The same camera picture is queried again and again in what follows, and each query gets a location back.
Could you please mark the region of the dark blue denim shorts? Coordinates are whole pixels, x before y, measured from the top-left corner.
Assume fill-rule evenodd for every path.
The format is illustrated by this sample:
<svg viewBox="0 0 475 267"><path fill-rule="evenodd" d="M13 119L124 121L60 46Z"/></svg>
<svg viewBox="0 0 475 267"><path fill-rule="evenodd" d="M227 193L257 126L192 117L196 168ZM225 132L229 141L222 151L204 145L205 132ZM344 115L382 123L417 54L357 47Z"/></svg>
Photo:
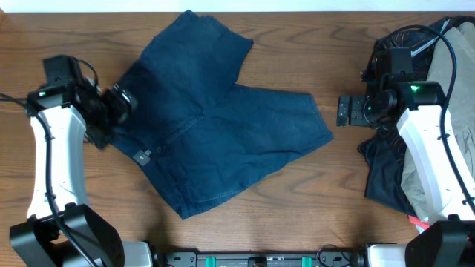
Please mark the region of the dark blue denim shorts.
<svg viewBox="0 0 475 267"><path fill-rule="evenodd" d="M117 126L114 147L183 219L333 138L311 95L238 84L252 44L217 19L186 11L117 83L137 107Z"/></svg>

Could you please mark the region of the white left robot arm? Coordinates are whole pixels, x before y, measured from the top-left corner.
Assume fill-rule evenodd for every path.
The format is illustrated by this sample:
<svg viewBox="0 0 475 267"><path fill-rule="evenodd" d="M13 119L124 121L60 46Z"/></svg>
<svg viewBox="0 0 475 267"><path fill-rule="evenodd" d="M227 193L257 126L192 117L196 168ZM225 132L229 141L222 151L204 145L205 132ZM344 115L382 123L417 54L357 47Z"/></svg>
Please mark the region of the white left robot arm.
<svg viewBox="0 0 475 267"><path fill-rule="evenodd" d="M94 87L77 85L44 85L27 97L36 175L27 220L10 228L10 244L27 266L152 266L147 243L121 240L90 207L81 95L100 100Z"/></svg>

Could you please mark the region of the black patterned garment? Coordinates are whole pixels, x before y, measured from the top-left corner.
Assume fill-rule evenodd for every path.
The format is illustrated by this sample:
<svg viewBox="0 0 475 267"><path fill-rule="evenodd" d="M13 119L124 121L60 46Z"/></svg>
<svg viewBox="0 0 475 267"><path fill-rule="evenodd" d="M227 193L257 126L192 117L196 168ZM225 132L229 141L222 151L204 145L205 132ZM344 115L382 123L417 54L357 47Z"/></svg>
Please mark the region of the black patterned garment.
<svg viewBox="0 0 475 267"><path fill-rule="evenodd" d="M446 17L433 23L431 28L445 35L451 28L457 28L465 22L474 24L474 18L471 16ZM425 80L428 80L428 71L437 42L439 40L433 33L411 29L391 36L382 47L409 47L413 54L414 66L427 70ZM359 145L358 152L370 168L364 195L396 211L417 217L402 190L406 151L408 151L407 146L396 129L381 129L372 139Z"/></svg>

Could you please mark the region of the beige khaki garment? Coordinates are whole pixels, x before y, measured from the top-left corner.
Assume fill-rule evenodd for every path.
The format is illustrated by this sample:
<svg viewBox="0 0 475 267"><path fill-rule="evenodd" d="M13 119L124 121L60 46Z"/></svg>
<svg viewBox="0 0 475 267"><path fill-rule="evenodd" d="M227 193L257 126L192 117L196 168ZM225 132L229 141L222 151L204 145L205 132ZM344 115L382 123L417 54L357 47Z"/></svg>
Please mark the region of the beige khaki garment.
<svg viewBox="0 0 475 267"><path fill-rule="evenodd" d="M445 37L456 54L457 73L448 110L459 149L468 170L474 174L474 24L465 22L451 28ZM451 77L451 57L442 41L435 46L427 79L448 90ZM402 172L402 190L420 220L428 218L428 204L409 151L406 151Z"/></svg>

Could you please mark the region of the red white item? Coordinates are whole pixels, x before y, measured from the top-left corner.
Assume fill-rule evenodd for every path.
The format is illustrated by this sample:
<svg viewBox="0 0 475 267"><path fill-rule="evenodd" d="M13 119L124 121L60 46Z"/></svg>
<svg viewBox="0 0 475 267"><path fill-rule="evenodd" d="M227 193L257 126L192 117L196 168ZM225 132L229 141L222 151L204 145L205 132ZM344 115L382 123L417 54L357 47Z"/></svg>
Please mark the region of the red white item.
<svg viewBox="0 0 475 267"><path fill-rule="evenodd" d="M430 227L427 222L421 221L418 217L408 215L407 218L411 224L415 225L419 233L426 231Z"/></svg>

